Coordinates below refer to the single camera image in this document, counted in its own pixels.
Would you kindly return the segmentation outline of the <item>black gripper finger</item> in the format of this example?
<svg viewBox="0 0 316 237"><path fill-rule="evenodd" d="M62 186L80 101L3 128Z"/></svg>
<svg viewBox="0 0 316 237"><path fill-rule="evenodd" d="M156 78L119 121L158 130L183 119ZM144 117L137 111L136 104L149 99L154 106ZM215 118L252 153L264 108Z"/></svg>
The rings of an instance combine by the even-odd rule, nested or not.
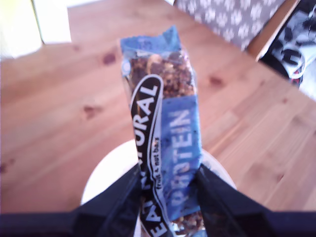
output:
<svg viewBox="0 0 316 237"><path fill-rule="evenodd" d="M141 204L139 165L76 209L76 237L132 237Z"/></svg>
<svg viewBox="0 0 316 237"><path fill-rule="evenodd" d="M196 173L197 199L209 237L267 237L267 209L205 165Z"/></svg>

